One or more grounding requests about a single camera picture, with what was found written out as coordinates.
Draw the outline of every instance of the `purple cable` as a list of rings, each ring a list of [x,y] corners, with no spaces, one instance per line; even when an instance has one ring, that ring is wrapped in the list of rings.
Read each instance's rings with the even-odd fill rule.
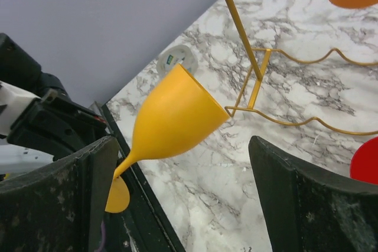
[[[106,239],[105,224],[104,224],[104,221],[102,221],[101,222],[101,243],[100,243],[100,247],[97,248],[97,250],[95,252],[101,252],[104,249],[105,239]]]

